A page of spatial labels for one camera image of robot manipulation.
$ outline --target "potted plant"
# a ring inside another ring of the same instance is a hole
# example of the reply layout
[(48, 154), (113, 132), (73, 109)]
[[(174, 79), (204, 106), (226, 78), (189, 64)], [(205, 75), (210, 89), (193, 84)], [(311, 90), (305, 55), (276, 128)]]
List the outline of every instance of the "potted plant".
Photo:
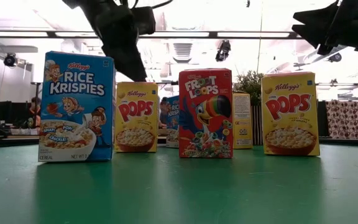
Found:
[(263, 144), (262, 107), (260, 105), (261, 79), (263, 75), (263, 73), (249, 70), (247, 74), (238, 75), (237, 83), (233, 85), (233, 91), (246, 92), (250, 95), (252, 138), (253, 144), (257, 146)]

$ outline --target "yellow cereal box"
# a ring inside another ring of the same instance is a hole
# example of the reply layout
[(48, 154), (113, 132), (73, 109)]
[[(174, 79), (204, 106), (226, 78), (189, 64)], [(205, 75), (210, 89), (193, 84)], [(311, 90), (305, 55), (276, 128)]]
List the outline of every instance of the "yellow cereal box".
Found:
[(117, 84), (116, 152), (157, 150), (157, 90), (155, 83)]
[(233, 93), (234, 149), (252, 149), (251, 103), (248, 93)]
[(266, 75), (262, 79), (265, 154), (319, 156), (314, 73)]

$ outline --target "desk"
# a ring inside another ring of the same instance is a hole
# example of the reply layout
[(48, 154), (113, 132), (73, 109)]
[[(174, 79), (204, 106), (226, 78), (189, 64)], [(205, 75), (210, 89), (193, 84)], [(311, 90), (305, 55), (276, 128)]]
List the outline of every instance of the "desk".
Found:
[(358, 223), (358, 147), (321, 157), (180, 159), (177, 149), (111, 162), (43, 164), (0, 148), (0, 223)]

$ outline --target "ceiling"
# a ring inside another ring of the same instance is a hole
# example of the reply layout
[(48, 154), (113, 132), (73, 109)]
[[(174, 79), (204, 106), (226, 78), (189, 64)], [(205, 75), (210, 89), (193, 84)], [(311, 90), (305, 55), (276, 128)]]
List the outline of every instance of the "ceiling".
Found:
[[(138, 6), (153, 6), (163, 0), (139, 0)], [(291, 31), (297, 24), (292, 15), (297, 11), (319, 9), (333, 0), (175, 0), (155, 9), (157, 31)], [(71, 10), (61, 0), (0, 0), (0, 30), (91, 30), (80, 8)], [(340, 49), (342, 60), (329, 62), (319, 57), (304, 40), (230, 40), (231, 52), (224, 62), (215, 55), (221, 40), (212, 39), (140, 39), (138, 49), (150, 81), (176, 81), (181, 70), (189, 68), (230, 68), (234, 80), (248, 70), (263, 73), (292, 72), (302, 69), (316, 73), (316, 82), (358, 83), (358, 52), (351, 47)], [(30, 63), (43, 63), (49, 50), (76, 49), (101, 55), (97, 39), (0, 39), (3, 46), (34, 46), (38, 53), (18, 53)], [(128, 81), (118, 75), (118, 81)], [(176, 88), (167, 88), (176, 94)], [(358, 98), (358, 86), (318, 86), (321, 99)]]

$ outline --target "toucan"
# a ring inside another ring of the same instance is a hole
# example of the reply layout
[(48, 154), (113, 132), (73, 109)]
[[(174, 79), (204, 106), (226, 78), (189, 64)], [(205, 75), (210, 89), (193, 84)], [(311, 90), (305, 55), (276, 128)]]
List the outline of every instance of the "toucan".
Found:
[[(179, 114), (179, 125), (184, 130), (190, 130), (193, 134), (197, 132), (204, 132), (209, 134), (210, 131), (208, 126), (211, 124), (211, 119), (217, 116), (225, 116), (227, 118), (231, 115), (231, 104), (228, 97), (224, 95), (214, 96), (199, 105), (192, 105), (196, 110), (197, 120), (203, 125), (202, 129), (198, 129), (195, 124), (193, 115), (191, 115), (187, 106), (186, 97), (183, 98), (183, 110), (180, 110)], [(220, 125), (218, 130), (214, 131), (219, 139), (224, 138), (223, 135), (223, 124)]]

